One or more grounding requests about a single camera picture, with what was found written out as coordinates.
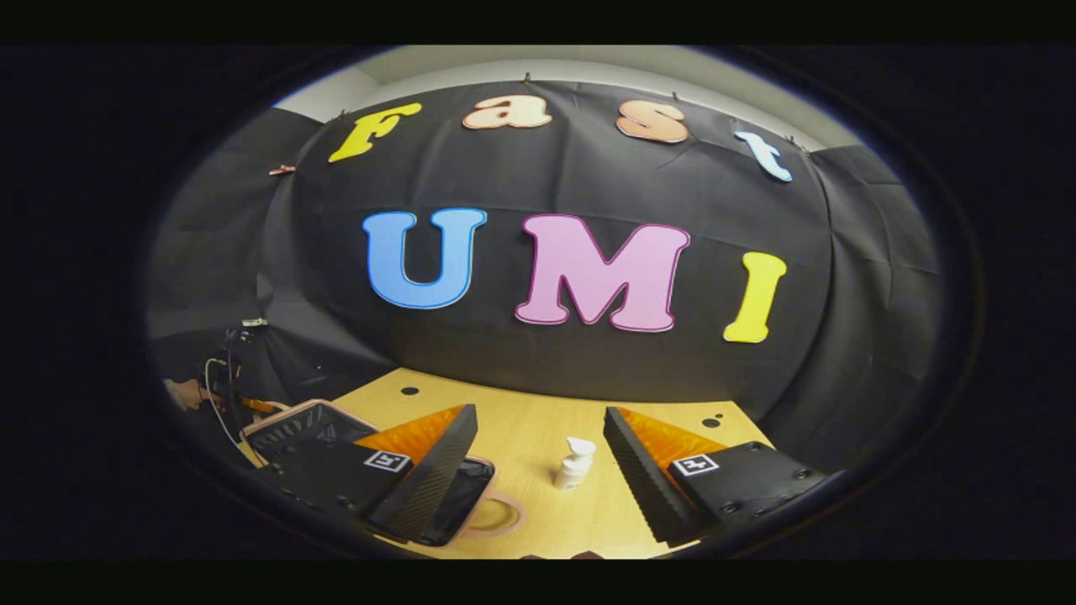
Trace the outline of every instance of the light blue letter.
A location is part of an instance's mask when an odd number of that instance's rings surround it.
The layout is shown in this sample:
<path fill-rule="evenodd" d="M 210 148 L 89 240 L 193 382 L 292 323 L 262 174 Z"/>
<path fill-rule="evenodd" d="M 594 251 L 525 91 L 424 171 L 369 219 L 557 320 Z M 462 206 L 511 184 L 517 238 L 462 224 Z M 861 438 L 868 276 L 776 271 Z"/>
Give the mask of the light blue letter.
<path fill-rule="evenodd" d="M 746 132 L 739 130 L 736 132 L 736 138 L 741 141 L 747 141 L 749 147 L 751 147 L 751 153 L 754 154 L 754 158 L 759 160 L 759 164 L 774 177 L 782 181 L 791 181 L 792 172 L 789 172 L 777 164 L 777 157 L 781 155 L 781 152 L 777 151 L 776 147 L 766 144 L 766 141 L 762 140 L 762 137 L 755 135 L 754 132 Z"/>
<path fill-rule="evenodd" d="M 485 223 L 485 212 L 445 208 L 430 216 L 441 229 L 441 275 L 430 283 L 415 283 L 404 269 L 407 231 L 415 224 L 410 212 L 382 212 L 363 221 L 370 236 L 367 264 L 370 285 L 378 296 L 408 309 L 439 309 L 463 298 L 470 287 L 475 229 Z"/>

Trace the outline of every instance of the white wall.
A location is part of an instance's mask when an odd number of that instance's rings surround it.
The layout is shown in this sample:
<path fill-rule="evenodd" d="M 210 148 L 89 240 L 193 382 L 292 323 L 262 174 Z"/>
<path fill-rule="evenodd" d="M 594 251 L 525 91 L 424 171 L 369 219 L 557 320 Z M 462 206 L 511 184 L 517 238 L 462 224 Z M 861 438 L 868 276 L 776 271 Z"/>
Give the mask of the white wall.
<path fill-rule="evenodd" d="M 808 151 L 859 142 L 794 95 L 736 66 L 676 46 L 406 46 L 341 70 L 275 107 L 325 122 L 341 110 L 438 88 L 522 80 L 527 72 L 532 80 L 625 86 L 670 100 L 676 92 L 684 101 L 795 137 Z"/>

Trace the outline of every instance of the letter u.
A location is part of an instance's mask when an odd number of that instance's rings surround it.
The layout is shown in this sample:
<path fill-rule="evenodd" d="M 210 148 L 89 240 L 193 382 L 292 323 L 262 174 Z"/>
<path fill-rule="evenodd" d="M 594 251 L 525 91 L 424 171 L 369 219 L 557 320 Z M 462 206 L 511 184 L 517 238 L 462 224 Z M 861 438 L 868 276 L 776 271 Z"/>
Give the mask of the letter u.
<path fill-rule="evenodd" d="M 407 309 L 439 309 L 463 298 L 470 287 L 475 229 L 485 212 L 472 208 L 438 210 L 429 222 L 441 229 L 441 275 L 437 281 L 415 283 L 404 268 L 407 231 L 416 223 L 410 212 L 382 212 L 363 221 L 369 235 L 367 266 L 378 296 Z"/>

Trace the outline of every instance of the pink letter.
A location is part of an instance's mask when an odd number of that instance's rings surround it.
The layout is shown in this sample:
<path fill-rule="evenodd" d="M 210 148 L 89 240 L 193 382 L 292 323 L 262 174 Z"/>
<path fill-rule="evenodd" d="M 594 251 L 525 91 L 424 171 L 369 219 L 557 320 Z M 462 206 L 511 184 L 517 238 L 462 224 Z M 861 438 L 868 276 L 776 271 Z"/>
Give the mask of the pink letter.
<path fill-rule="evenodd" d="M 561 282 L 568 287 L 583 323 L 598 321 L 624 287 L 624 306 L 609 316 L 612 325 L 633 332 L 665 332 L 672 278 L 680 251 L 691 236 L 666 225 L 642 225 L 606 263 L 590 229 L 578 216 L 538 214 L 523 222 L 535 238 L 530 298 L 515 316 L 534 324 L 560 324 L 568 319 L 561 306 Z"/>

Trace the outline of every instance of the white spray bottle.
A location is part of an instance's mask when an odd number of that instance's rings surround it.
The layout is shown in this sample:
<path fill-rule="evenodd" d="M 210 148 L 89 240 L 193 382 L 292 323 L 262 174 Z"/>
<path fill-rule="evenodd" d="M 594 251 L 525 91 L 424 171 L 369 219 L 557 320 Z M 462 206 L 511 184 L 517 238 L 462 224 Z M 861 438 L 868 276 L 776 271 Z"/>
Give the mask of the white spray bottle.
<path fill-rule="evenodd" d="M 583 481 L 586 472 L 591 469 L 594 462 L 594 452 L 597 446 L 586 439 L 568 437 L 568 448 L 571 455 L 561 462 L 561 472 L 556 474 L 553 484 L 558 490 L 574 490 Z"/>

